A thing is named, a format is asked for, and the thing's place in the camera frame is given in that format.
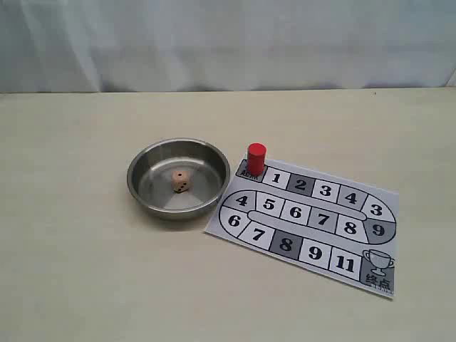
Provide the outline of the red cylinder game piece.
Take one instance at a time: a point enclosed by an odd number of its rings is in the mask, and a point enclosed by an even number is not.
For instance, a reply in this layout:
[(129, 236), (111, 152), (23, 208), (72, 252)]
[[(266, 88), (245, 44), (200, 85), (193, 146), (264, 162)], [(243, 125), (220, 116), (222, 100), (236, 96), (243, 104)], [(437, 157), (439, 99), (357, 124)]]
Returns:
[(263, 173), (266, 158), (266, 146), (254, 142), (247, 149), (247, 169), (253, 176), (259, 176)]

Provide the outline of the paper game board sheet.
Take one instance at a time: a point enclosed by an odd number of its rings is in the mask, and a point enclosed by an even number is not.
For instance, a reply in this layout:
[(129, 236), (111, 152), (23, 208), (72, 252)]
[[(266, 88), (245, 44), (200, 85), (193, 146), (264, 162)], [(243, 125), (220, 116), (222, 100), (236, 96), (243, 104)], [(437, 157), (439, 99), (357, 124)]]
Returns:
[(239, 163), (206, 233), (374, 294), (393, 298), (398, 195), (267, 160)]

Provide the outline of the stainless steel round bowl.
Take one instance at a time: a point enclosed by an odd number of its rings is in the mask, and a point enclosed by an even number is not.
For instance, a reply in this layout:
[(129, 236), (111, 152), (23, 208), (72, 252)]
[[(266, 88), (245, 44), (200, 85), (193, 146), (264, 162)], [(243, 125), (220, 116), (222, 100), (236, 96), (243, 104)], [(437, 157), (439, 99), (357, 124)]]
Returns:
[[(176, 193), (172, 172), (186, 170), (190, 188)], [(139, 207), (161, 219), (184, 221), (215, 208), (231, 178), (225, 155), (208, 142), (170, 138), (141, 150), (130, 163), (127, 185)]]

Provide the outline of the white curtain backdrop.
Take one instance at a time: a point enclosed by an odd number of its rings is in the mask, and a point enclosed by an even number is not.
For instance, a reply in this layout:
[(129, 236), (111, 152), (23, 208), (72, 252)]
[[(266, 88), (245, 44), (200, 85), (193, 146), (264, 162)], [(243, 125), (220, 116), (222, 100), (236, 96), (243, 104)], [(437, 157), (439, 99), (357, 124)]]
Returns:
[(1, 91), (448, 87), (453, 1), (3, 1)]

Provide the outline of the wooden die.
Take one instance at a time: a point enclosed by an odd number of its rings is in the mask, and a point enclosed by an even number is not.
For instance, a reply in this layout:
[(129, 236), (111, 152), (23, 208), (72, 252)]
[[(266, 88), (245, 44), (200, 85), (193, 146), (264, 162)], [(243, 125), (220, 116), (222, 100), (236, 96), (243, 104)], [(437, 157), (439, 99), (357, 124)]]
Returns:
[(186, 170), (172, 172), (172, 188), (176, 193), (185, 192), (190, 188), (190, 174)]

